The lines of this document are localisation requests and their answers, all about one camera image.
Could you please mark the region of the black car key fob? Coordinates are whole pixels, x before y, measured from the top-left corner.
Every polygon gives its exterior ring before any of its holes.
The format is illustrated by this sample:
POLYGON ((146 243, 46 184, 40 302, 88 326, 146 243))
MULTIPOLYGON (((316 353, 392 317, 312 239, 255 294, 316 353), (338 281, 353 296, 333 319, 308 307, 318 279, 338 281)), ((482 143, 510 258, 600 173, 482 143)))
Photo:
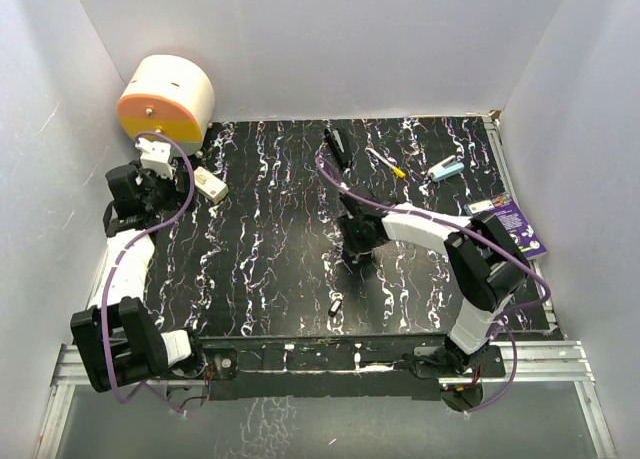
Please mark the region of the black car key fob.
POLYGON ((328 310, 330 317, 335 317, 340 311, 343 303, 343 295, 339 292, 335 292, 331 295, 331 304, 328 310))

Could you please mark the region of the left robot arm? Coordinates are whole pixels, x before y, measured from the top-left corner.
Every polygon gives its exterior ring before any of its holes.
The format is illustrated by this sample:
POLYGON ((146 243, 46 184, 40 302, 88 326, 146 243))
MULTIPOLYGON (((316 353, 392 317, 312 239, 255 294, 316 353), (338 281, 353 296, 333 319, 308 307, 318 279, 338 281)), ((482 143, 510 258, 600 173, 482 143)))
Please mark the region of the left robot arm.
POLYGON ((158 232, 174 224, 195 194, 193 169, 163 178, 140 161, 105 175, 112 199, 105 208, 105 269, 87 308, 70 328, 89 382, 102 393, 155 377, 200 375, 207 355, 185 329, 162 333, 143 299, 158 232))

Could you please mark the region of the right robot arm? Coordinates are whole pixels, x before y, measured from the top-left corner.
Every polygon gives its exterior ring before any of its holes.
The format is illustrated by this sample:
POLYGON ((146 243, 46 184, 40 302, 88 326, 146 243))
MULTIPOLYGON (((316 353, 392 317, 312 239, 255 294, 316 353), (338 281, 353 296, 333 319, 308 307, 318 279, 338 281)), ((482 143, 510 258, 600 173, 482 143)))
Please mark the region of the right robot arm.
POLYGON ((525 256, 492 213, 475 217, 427 211, 409 203, 378 204, 366 188, 339 194, 344 250, 371 253, 389 242, 421 246, 448 259, 463 301, 444 345, 430 362, 466 376, 478 368, 494 321, 527 281, 525 256))

